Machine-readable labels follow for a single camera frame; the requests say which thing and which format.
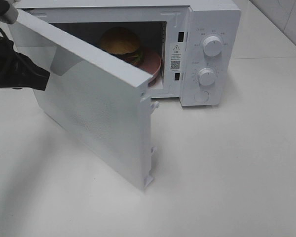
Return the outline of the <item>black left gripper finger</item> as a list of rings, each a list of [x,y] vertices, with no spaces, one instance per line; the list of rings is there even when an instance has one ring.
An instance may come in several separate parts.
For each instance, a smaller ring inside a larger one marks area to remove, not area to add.
[[[13,66],[14,87],[13,89],[31,88],[45,91],[49,71],[37,66],[28,56],[14,52],[15,61]]]

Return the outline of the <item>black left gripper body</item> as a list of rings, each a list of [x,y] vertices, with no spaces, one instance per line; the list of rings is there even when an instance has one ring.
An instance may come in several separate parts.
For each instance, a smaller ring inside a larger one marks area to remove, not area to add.
[[[0,37],[0,88],[21,89],[22,55],[13,49],[13,41]]]

